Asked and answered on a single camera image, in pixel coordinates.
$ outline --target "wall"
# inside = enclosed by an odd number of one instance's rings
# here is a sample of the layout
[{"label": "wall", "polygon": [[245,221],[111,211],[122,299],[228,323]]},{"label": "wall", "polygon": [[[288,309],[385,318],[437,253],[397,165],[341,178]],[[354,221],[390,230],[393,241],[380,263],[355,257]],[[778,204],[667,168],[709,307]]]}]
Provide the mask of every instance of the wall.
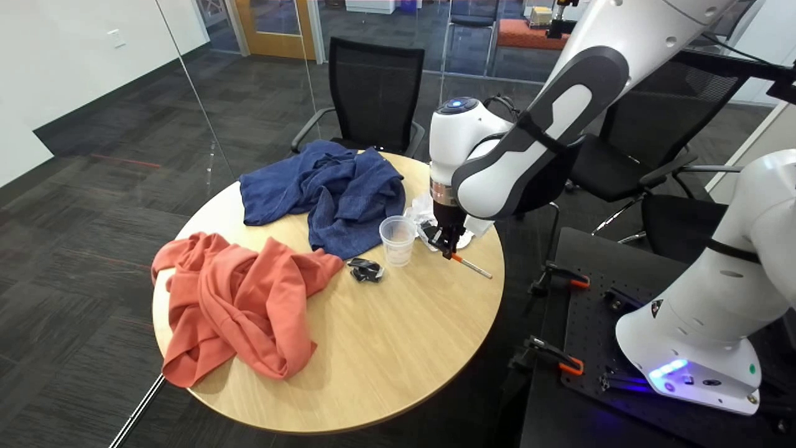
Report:
[{"label": "wall", "polygon": [[[793,64],[796,59],[796,3],[793,0],[758,0],[755,15],[749,21],[733,47],[763,57],[778,64]],[[765,98],[772,82],[750,79],[745,82],[733,102],[738,104],[765,104],[774,107],[776,99]]]},{"label": "wall", "polygon": [[[178,47],[204,46],[194,0],[160,0]],[[161,67],[176,49],[156,0],[5,0],[0,187],[53,155],[31,129]]]},{"label": "wall", "polygon": [[[772,114],[749,134],[726,168],[745,168],[769,153],[796,150],[796,107],[778,102]],[[735,175],[717,175],[707,184],[713,202],[729,204],[735,192]]]}]

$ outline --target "crumpled cloth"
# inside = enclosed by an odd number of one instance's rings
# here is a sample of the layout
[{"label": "crumpled cloth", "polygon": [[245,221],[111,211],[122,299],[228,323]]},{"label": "crumpled cloth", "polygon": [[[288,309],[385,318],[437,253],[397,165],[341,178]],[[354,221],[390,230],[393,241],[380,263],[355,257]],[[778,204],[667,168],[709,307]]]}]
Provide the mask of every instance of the crumpled cloth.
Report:
[{"label": "crumpled cloth", "polygon": [[308,245],[354,258],[380,245],[378,224],[403,214],[403,178],[375,150],[311,143],[301,155],[240,178],[244,224],[308,211]]},{"label": "crumpled cloth", "polygon": [[269,378],[301,370],[315,348],[305,299],[344,262],[325,252],[296,253],[275,239],[249,252],[219,235],[192,235],[156,252],[152,275],[161,270],[176,270],[166,281],[175,336],[161,370],[168,384],[189,389],[233,357]]}]

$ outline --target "floor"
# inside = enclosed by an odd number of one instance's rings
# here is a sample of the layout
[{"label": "floor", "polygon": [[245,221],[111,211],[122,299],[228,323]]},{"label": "floor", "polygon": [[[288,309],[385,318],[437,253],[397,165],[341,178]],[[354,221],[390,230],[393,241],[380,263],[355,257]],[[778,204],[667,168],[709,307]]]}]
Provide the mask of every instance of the floor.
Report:
[{"label": "floor", "polygon": [[[285,158],[311,110],[329,104],[323,67],[201,52],[189,57],[189,71],[212,127],[181,73],[166,67],[43,127],[55,159],[0,190],[2,446],[91,448],[116,436],[160,370],[150,327],[152,253],[240,173]],[[494,93],[528,104],[538,85],[425,73],[417,120],[427,125],[441,98]],[[729,107],[696,146],[722,163],[763,114]],[[590,194],[564,194],[561,210],[564,224],[580,230],[610,211]],[[500,378],[525,336],[523,309],[546,224],[546,211],[498,221],[508,287],[493,338],[427,403],[374,428],[299,438],[235,425],[165,387],[124,446],[490,446]],[[626,214],[607,237],[635,230]]]}]

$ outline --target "chair backrest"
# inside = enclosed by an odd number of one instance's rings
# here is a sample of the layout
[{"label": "chair backrest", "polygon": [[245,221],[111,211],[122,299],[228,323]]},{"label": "chair backrest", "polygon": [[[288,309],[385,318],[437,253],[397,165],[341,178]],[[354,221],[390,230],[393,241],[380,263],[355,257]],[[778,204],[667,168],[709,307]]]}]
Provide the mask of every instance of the chair backrest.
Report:
[{"label": "chair backrest", "polygon": [[744,71],[713,73],[689,57],[670,59],[615,102],[599,139],[647,169],[671,163],[749,79]]},{"label": "chair backrest", "polygon": [[405,153],[423,77],[420,47],[331,38],[329,88],[347,146]]}]

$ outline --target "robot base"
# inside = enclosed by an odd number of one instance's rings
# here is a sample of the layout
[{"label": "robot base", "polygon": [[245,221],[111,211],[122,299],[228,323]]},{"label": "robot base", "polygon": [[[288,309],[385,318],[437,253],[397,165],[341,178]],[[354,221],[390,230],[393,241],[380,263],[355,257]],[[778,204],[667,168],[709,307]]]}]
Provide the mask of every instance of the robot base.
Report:
[{"label": "robot base", "polygon": [[658,301],[621,317],[615,327],[621,354],[647,384],[667,398],[754,416],[760,407],[760,363],[749,338],[718,351],[689,347],[682,334],[662,329],[652,307]]}]

